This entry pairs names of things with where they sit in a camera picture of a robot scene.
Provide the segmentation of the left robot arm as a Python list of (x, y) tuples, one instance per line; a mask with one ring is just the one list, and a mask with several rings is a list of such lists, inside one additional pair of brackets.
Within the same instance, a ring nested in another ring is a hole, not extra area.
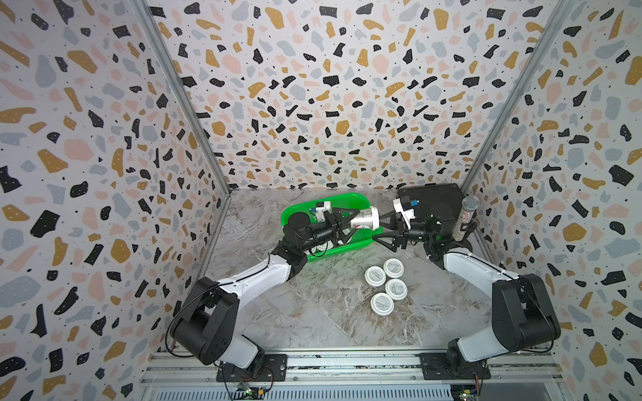
[(379, 212), (333, 208), (323, 212), (322, 222), (312, 222), (306, 212), (295, 212), (283, 226), (284, 237), (254, 267), (221, 282), (208, 277), (198, 280), (167, 329), (166, 338), (176, 340), (202, 364), (231, 364), (253, 374), (262, 367), (264, 350), (235, 333), (237, 314), (255, 298), (295, 278), (311, 252), (332, 243), (346, 245), (358, 230), (377, 230)]

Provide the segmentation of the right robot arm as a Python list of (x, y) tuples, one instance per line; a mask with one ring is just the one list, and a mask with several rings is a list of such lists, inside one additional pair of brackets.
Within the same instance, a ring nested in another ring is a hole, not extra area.
[(380, 216), (384, 232), (373, 240), (391, 251), (421, 242), (429, 261), (471, 283), (491, 300), (490, 324), (474, 334), (449, 342), (446, 366), (466, 366), (496, 356), (528, 351), (549, 352), (561, 335), (561, 327), (541, 277), (519, 275), (498, 267), (471, 250), (467, 237), (456, 240), (452, 222), (431, 215), (424, 222), (406, 219), (400, 212)]

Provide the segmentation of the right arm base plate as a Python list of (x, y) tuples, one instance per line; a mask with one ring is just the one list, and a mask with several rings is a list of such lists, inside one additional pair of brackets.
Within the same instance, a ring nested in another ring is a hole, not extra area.
[(450, 352), (423, 353), (419, 359), (424, 380), (491, 379), (484, 361), (470, 363)]

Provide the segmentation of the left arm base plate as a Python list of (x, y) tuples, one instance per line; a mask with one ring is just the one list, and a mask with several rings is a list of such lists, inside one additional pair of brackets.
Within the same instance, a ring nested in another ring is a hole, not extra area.
[(240, 381), (284, 382), (287, 367), (287, 354), (262, 354), (245, 369), (239, 368), (234, 364), (222, 363), (222, 368), (217, 372), (216, 381), (218, 383)]

